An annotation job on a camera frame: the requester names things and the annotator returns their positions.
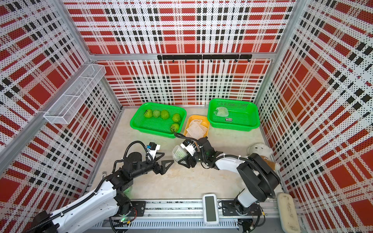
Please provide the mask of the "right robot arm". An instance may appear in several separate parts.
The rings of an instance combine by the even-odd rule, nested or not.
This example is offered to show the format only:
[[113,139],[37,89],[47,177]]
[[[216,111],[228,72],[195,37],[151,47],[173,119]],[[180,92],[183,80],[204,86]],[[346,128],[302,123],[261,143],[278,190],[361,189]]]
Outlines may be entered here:
[[174,133],[174,136],[184,140],[181,147],[187,153],[176,160],[178,164],[189,169],[201,163],[205,169],[227,170],[240,175],[246,187],[235,198],[236,209],[246,209],[276,197],[275,188],[280,184],[280,178],[257,153],[247,157],[226,154],[216,151],[207,137],[195,139],[181,133]]

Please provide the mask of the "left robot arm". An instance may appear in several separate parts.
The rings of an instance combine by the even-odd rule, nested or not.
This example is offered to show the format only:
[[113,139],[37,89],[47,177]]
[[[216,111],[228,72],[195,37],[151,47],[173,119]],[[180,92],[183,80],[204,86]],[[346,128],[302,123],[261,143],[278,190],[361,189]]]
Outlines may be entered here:
[[[130,152],[130,146],[139,144],[145,153]],[[97,187],[76,201],[51,213],[37,214],[28,233],[82,233],[99,221],[114,216],[138,215],[140,206],[133,204],[125,194],[136,177],[154,172],[164,175],[173,160],[162,160],[160,145],[145,145],[134,141],[124,156],[114,162],[111,174],[103,177]]]

